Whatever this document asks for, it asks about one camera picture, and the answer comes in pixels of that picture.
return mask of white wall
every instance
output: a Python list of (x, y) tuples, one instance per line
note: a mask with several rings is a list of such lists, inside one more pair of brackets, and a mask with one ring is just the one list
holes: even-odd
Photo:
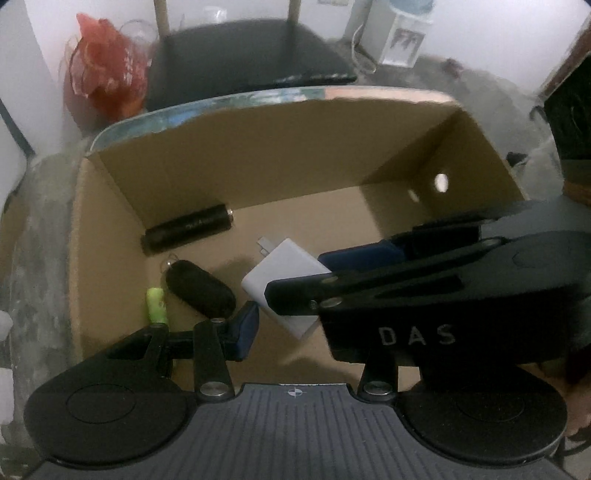
[(184, 26), (199, 25), (203, 8), (216, 6), (228, 12), (228, 21), (250, 18), (287, 18), (289, 0), (167, 0), (170, 28), (179, 28), (184, 15)]
[(301, 0), (300, 23), (325, 40), (340, 40), (349, 23), (355, 0), (335, 0), (333, 3)]
[(584, 0), (438, 0), (423, 53), (453, 57), (536, 92), (590, 11)]
[(24, 0), (9, 0), (0, 9), (0, 72), (0, 98), (37, 153), (60, 151), (80, 138), (47, 69)]

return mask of white power adapter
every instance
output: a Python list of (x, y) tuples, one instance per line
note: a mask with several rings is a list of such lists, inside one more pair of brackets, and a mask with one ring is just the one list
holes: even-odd
[(265, 289), (267, 284), (273, 280), (307, 277), (322, 273), (330, 273), (330, 270), (287, 238), (244, 277), (242, 288), (269, 316), (275, 318), (293, 336), (301, 339), (309, 330), (316, 327), (318, 317), (277, 315), (267, 304)]

